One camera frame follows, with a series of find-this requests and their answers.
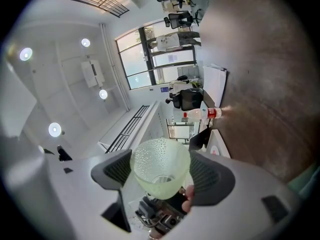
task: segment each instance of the red label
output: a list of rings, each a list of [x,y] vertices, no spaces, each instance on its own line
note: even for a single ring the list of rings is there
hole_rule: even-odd
[[[208,108],[208,119],[215,119],[217,112],[214,108]]]

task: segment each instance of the white bottle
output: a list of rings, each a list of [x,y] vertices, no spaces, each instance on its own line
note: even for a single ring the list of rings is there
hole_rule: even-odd
[[[219,107],[196,108],[185,112],[183,116],[192,120],[217,119],[222,116],[222,110]]]

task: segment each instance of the hand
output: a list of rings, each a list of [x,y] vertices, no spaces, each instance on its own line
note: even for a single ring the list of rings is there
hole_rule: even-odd
[[[188,200],[183,202],[182,210],[184,210],[186,213],[188,213],[191,210],[191,201],[195,196],[195,186],[194,185],[190,185],[186,188],[185,196],[188,198]]]

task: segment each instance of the ceiling light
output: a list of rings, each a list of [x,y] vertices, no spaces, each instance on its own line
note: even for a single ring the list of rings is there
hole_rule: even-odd
[[[89,46],[90,46],[90,41],[89,41],[89,39],[84,38],[84,39],[81,40],[81,44],[82,44],[84,47],[89,47]]]
[[[57,122],[53,122],[49,125],[48,131],[52,137],[58,137],[61,134],[61,126]]]
[[[27,47],[27,48],[24,48],[21,52],[20,52],[20,60],[22,61],[27,61],[31,58],[31,55],[32,55],[32,49]]]
[[[99,91],[99,96],[100,96],[101,99],[105,100],[108,97],[108,93],[107,93],[106,90],[102,89],[102,90]]]

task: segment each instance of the plastic cup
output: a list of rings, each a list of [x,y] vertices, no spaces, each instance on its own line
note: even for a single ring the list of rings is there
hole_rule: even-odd
[[[130,167],[141,187],[151,196],[166,200],[181,188],[190,168],[190,153],[178,141],[159,138],[140,144]]]

